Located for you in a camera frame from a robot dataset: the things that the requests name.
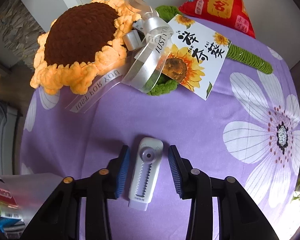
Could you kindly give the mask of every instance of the crocheted sunflower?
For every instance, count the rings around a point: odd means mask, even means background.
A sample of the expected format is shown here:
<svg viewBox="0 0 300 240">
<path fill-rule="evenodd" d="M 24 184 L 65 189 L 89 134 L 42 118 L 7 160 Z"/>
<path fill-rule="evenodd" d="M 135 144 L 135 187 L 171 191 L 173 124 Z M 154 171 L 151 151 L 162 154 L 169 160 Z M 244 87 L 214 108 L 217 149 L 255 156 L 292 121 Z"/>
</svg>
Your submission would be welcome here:
<svg viewBox="0 0 300 240">
<path fill-rule="evenodd" d="M 39 36 L 30 85 L 41 85 L 50 95 L 63 86 L 85 94 L 96 75 L 118 67 L 116 62 L 127 57 L 122 37 L 140 18 L 124 0 L 92 0 L 68 9 Z"/>
</svg>

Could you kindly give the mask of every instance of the sunflower card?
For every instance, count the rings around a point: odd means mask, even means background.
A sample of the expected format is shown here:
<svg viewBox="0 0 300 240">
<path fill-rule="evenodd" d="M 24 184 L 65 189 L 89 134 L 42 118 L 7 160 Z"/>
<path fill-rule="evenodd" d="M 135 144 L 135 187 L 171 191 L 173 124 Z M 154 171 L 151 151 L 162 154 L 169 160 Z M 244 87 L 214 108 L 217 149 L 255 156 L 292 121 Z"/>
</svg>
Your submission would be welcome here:
<svg viewBox="0 0 300 240">
<path fill-rule="evenodd" d="M 174 31 L 173 45 L 162 73 L 206 100 L 231 41 L 182 15 L 176 15 L 169 25 Z"/>
</svg>

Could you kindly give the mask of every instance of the white flower print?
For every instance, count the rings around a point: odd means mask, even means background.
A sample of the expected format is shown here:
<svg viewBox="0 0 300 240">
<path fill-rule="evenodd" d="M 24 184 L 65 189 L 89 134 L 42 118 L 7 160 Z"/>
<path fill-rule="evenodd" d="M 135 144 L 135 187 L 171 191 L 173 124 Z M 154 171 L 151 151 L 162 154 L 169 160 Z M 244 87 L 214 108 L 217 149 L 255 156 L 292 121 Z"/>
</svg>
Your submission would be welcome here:
<svg viewBox="0 0 300 240">
<path fill-rule="evenodd" d="M 269 96 L 271 107 L 261 88 L 248 76 L 232 73 L 230 82 L 235 97 L 247 111 L 247 120 L 226 125 L 223 141 L 229 153 L 244 163 L 258 163 L 249 175 L 245 189 L 259 204 L 270 189 L 268 203 L 274 208 L 287 197 L 291 168 L 297 175 L 300 166 L 300 107 L 295 95 L 286 102 L 279 80 L 274 74 L 258 71 L 260 81 Z"/>
<path fill-rule="evenodd" d="M 275 52 L 273 49 L 271 49 L 269 47 L 268 47 L 268 49 L 269 49 L 270 53 L 272 54 L 272 56 L 274 56 L 278 60 L 283 60 L 282 57 L 277 52 Z"/>
<path fill-rule="evenodd" d="M 29 174 L 33 174 L 33 171 L 31 170 L 30 167 L 27 167 L 24 163 L 21 163 L 20 174 L 21 175 L 29 175 Z"/>
<path fill-rule="evenodd" d="M 25 126 L 23 127 L 23 130 L 27 129 L 29 132 L 32 131 L 32 128 L 34 126 L 36 111 L 37 111 L 37 98 L 34 92 L 32 99 L 30 101 L 28 113 L 25 120 Z"/>
<path fill-rule="evenodd" d="M 59 101 L 60 90 L 58 90 L 55 95 L 47 94 L 42 86 L 40 86 L 38 90 L 43 108 L 47 110 L 54 108 Z"/>
</svg>

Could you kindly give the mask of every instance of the green crocheted stem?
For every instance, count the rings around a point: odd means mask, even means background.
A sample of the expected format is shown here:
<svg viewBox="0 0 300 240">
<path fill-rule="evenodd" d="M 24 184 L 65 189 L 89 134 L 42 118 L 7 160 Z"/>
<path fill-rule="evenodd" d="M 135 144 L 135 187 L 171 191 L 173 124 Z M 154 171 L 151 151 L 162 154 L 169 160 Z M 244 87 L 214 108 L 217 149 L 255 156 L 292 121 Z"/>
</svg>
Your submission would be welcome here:
<svg viewBox="0 0 300 240">
<path fill-rule="evenodd" d="M 230 45 L 226 57 L 246 64 L 250 67 L 254 67 L 265 74 L 271 74 L 273 72 L 272 66 L 269 62 L 234 44 Z"/>
</svg>

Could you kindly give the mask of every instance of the printed sunflower illustration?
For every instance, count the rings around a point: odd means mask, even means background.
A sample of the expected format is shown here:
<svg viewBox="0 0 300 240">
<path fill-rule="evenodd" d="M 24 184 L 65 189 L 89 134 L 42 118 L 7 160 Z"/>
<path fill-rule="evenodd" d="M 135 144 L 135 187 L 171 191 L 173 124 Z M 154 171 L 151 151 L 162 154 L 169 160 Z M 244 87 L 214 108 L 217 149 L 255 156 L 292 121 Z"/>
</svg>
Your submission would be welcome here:
<svg viewBox="0 0 300 240">
<path fill-rule="evenodd" d="M 199 66 L 201 63 L 202 60 L 198 62 L 191 56 L 187 47 L 178 49 L 173 44 L 162 72 L 194 92 L 195 87 L 200 88 L 201 76 L 205 76 L 201 71 L 204 68 Z"/>
<path fill-rule="evenodd" d="M 218 45 L 228 46 L 229 40 L 220 33 L 214 33 L 213 35 L 214 41 Z"/>
<path fill-rule="evenodd" d="M 185 16 L 182 16 L 182 15 L 177 15 L 176 18 L 175 18 L 175 21 L 179 24 L 187 26 L 187 29 L 189 29 L 190 26 L 195 23 L 194 20 L 191 20 L 191 19 L 189 19 Z"/>
</svg>

